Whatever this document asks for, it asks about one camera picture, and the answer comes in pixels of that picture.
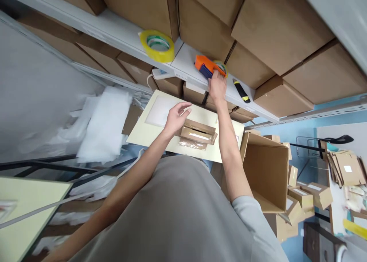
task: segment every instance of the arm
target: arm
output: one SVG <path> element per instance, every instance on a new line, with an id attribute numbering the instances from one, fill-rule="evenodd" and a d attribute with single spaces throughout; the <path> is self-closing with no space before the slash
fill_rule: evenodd
<path id="1" fill-rule="evenodd" d="M 169 111 L 163 131 L 140 160 L 119 179 L 101 208 L 60 247 L 50 253 L 44 262 L 69 260 L 102 230 L 116 222 L 138 191 L 151 179 L 168 143 L 190 114 L 191 109 L 184 111 L 189 106 L 191 103 L 178 103 Z"/>
<path id="2" fill-rule="evenodd" d="M 236 135 L 232 126 L 226 102 L 227 80 L 214 71 L 209 79 L 209 94 L 213 98 L 217 108 L 219 121 L 219 148 L 221 151 L 224 173 L 226 175 L 228 194 L 231 202 L 239 196 L 251 196 L 252 192 L 248 184 Z"/>

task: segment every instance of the yellow object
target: yellow object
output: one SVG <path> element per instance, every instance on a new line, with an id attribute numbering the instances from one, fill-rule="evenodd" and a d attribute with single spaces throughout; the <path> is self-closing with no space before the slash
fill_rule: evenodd
<path id="1" fill-rule="evenodd" d="M 343 220 L 343 225 L 345 229 L 353 232 L 354 234 L 362 237 L 363 239 L 367 240 L 367 229 L 358 226 L 356 223 L 353 223 L 347 219 Z"/>
<path id="2" fill-rule="evenodd" d="M 175 44 L 167 35 L 156 30 L 146 30 L 140 34 L 140 41 L 151 59 L 160 63 L 174 60 Z"/>

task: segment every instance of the gray shirt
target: gray shirt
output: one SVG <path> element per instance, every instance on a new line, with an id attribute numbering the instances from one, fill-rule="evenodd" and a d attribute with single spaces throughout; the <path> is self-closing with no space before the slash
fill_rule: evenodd
<path id="1" fill-rule="evenodd" d="M 226 199 L 206 165 L 159 161 L 120 218 L 71 262 L 288 261 L 252 197 Z"/>

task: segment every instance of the yellow tape roll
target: yellow tape roll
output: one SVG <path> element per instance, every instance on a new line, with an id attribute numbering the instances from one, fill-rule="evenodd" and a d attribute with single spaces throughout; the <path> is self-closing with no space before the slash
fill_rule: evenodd
<path id="1" fill-rule="evenodd" d="M 160 63 L 174 60 L 175 44 L 165 34 L 156 30 L 146 30 L 140 34 L 140 41 L 151 59 Z"/>

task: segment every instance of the tape roll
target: tape roll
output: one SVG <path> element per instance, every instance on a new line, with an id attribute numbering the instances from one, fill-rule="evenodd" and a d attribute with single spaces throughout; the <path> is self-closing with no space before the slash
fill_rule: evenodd
<path id="1" fill-rule="evenodd" d="M 214 60 L 213 62 L 226 74 L 226 78 L 227 78 L 228 77 L 227 66 L 219 60 Z"/>
<path id="2" fill-rule="evenodd" d="M 172 39 L 156 30 L 140 34 L 140 41 L 147 55 L 160 63 L 172 62 L 175 58 L 175 44 Z"/>

